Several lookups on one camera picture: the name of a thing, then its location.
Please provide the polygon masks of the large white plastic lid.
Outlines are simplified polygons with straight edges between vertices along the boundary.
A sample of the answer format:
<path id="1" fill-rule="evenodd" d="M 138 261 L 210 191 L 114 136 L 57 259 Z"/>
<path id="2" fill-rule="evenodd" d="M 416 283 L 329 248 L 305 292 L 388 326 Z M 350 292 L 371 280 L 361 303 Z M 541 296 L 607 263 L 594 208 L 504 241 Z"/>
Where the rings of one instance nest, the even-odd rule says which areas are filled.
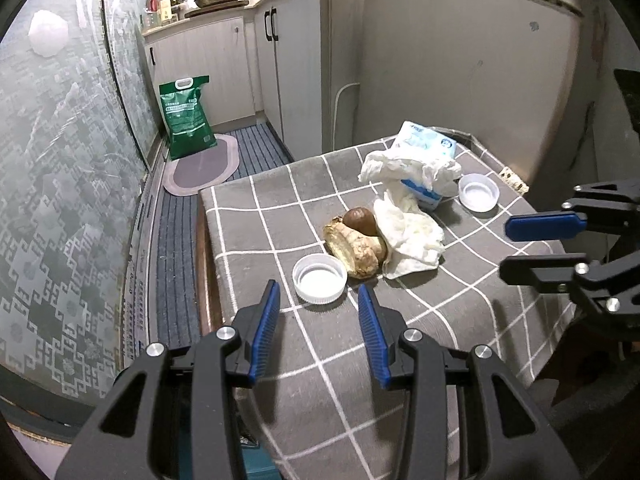
<path id="1" fill-rule="evenodd" d="M 498 185 L 482 174 L 466 174 L 459 180 L 458 190 L 462 206 L 478 214 L 492 211 L 500 196 Z"/>

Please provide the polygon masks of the white tissue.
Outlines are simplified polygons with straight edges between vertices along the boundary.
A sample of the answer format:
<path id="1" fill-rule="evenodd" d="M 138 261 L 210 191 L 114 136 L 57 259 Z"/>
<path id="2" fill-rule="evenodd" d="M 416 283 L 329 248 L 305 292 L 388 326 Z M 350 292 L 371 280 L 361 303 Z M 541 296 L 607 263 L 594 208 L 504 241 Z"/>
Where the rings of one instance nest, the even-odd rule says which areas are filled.
<path id="1" fill-rule="evenodd" d="M 437 269 L 445 251 L 444 230 L 400 182 L 410 168 L 409 155 L 389 148 L 367 154 L 358 177 L 362 183 L 384 185 L 373 214 L 388 249 L 383 275 L 389 280 Z"/>

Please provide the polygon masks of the blue tissue pack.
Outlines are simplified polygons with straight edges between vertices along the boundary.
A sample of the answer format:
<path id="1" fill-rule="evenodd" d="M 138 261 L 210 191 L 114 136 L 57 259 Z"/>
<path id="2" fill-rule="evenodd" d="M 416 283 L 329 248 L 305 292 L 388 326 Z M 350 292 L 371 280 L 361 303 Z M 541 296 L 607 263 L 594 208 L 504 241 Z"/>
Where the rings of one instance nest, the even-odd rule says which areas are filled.
<path id="1" fill-rule="evenodd" d="M 400 182 L 422 209 L 433 211 L 457 194 L 462 168 L 454 159 L 457 142 L 449 136 L 405 120 L 390 148 L 410 156 L 411 168 Z"/>

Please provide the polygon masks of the brown chestnut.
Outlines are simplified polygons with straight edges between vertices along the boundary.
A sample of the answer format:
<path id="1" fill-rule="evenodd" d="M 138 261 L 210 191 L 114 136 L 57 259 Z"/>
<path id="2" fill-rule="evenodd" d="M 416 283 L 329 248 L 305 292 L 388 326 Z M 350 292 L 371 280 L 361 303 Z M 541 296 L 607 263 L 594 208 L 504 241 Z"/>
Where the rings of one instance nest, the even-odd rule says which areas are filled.
<path id="1" fill-rule="evenodd" d="M 367 236 L 378 235 L 378 225 L 372 211 L 366 207 L 349 209 L 344 214 L 342 221 L 349 229 L 353 229 Z"/>

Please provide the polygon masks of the small white plastic lid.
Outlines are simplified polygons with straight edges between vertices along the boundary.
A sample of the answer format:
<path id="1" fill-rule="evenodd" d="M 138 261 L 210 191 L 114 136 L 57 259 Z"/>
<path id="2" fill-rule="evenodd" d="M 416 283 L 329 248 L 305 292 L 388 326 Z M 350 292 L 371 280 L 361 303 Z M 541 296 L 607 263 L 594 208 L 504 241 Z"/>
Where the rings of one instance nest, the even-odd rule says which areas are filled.
<path id="1" fill-rule="evenodd" d="M 343 295 L 347 283 L 343 263 L 328 254 L 311 254 L 293 266 L 292 280 L 297 296 L 307 304 L 332 304 Z"/>

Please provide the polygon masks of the teal trash bin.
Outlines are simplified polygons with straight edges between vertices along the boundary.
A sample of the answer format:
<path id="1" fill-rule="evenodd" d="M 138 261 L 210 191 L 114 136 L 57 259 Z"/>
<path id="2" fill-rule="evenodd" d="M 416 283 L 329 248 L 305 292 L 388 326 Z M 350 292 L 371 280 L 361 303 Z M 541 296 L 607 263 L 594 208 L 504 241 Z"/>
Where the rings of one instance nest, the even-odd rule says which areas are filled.
<path id="1" fill-rule="evenodd" d="M 248 480 L 282 480 L 280 470 L 258 443 L 242 439 L 241 451 Z"/>

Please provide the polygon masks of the white kitchen cabinet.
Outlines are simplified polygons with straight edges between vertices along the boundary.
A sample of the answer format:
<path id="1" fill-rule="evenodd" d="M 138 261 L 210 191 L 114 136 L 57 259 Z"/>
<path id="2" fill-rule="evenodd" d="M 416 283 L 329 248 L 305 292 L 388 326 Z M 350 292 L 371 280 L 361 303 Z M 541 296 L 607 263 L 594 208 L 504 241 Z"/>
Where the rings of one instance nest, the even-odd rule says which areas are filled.
<path id="1" fill-rule="evenodd" d="M 144 33 L 154 86 L 206 75 L 218 131 L 264 120 L 294 159 L 354 142 L 364 0 L 248 0 Z"/>

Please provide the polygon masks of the grey checked tablecloth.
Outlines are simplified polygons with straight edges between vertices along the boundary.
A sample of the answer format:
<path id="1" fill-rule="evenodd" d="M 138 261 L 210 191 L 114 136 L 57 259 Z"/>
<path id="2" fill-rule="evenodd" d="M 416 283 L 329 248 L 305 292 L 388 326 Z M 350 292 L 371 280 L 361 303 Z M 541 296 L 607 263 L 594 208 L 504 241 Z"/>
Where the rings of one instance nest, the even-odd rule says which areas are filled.
<path id="1" fill-rule="evenodd" d="M 363 165 L 375 141 L 204 194 L 221 309 L 218 347 L 247 371 L 242 419 L 288 479 L 504 477 L 500 448 L 550 434 L 527 395 L 574 306 L 501 279 L 558 256 L 510 242 L 530 207 L 468 148 L 458 180 L 499 195 L 484 214 L 449 194 L 431 214 Z"/>

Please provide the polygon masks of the silver refrigerator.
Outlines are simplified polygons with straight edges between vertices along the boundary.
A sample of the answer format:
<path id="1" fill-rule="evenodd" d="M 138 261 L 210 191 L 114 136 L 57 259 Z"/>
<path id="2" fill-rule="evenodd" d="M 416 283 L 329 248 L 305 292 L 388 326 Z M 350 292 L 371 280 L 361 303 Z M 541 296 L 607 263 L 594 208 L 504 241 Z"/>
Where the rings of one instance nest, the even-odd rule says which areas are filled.
<path id="1" fill-rule="evenodd" d="M 559 128 L 579 0 L 364 0 L 354 139 L 404 122 L 475 136 L 531 181 Z"/>

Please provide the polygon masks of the oval purple floor mat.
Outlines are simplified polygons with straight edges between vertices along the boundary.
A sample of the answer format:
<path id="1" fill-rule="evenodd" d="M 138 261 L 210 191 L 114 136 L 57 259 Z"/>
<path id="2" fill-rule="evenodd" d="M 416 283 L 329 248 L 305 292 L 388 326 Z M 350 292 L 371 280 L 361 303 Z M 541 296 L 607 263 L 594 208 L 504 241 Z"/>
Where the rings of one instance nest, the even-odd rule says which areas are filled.
<path id="1" fill-rule="evenodd" d="M 240 166 L 238 141 L 233 136 L 217 136 L 217 144 L 195 154 L 168 162 L 163 187 L 173 196 L 198 194 L 203 188 L 227 181 Z"/>

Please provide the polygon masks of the blue striped floor runner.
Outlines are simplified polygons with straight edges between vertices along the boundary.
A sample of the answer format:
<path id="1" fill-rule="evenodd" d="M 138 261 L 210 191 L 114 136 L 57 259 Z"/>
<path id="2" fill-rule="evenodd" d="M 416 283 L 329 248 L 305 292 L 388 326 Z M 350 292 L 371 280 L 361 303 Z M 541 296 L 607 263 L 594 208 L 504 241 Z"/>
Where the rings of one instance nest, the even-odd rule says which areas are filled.
<path id="1" fill-rule="evenodd" d="M 239 145 L 238 180 L 292 162 L 291 154 L 268 122 L 232 130 Z M 181 348 L 198 341 L 203 321 L 201 306 L 217 296 L 215 266 L 203 201 L 198 194 L 181 197 L 160 191 L 156 205 L 148 293 L 152 341 Z"/>

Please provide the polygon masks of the frosted patterned sliding door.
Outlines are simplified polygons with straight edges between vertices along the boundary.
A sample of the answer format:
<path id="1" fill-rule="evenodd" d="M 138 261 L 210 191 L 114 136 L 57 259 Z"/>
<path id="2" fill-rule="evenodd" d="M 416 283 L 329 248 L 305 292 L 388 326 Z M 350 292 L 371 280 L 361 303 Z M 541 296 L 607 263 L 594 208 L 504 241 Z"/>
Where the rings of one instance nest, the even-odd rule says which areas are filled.
<path id="1" fill-rule="evenodd" d="M 1 43 L 1 362 L 96 404 L 160 115 L 144 0 L 27 0 Z"/>

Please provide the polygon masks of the green rice bag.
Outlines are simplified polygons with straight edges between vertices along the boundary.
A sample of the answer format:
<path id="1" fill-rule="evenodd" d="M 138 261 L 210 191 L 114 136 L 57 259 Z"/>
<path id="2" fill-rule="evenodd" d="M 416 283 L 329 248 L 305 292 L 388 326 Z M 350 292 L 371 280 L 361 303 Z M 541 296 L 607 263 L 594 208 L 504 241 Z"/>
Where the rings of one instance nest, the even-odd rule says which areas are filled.
<path id="1" fill-rule="evenodd" d="M 160 85 L 160 106 L 168 131 L 168 150 L 177 160 L 217 145 L 201 104 L 202 87 L 209 76 L 181 78 Z"/>

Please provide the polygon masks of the wooden cutting board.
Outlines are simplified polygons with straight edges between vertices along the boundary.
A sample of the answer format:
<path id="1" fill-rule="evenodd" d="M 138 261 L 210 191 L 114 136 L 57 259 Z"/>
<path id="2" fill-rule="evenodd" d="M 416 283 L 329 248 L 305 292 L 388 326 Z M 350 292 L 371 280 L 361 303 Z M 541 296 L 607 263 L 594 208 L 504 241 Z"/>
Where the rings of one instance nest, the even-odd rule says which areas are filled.
<path id="1" fill-rule="evenodd" d="M 219 11 L 241 9 L 241 8 L 245 8 L 249 4 L 250 4 L 250 0 L 236 0 L 236 1 L 212 4 L 211 6 L 206 6 L 205 8 L 199 8 L 196 10 L 186 12 L 186 14 L 184 14 L 184 18 L 197 18 L 198 16 L 201 16 L 201 15 L 211 14 Z"/>

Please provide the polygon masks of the bottles on counter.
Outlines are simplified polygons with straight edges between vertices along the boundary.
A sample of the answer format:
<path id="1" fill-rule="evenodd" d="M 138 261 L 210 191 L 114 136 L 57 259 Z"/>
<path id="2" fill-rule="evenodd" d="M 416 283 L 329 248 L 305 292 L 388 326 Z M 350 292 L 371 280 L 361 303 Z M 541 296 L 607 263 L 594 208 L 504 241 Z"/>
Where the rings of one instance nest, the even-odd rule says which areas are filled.
<path id="1" fill-rule="evenodd" d="M 145 0 L 141 14 L 142 30 L 169 25 L 186 18 L 188 0 Z"/>

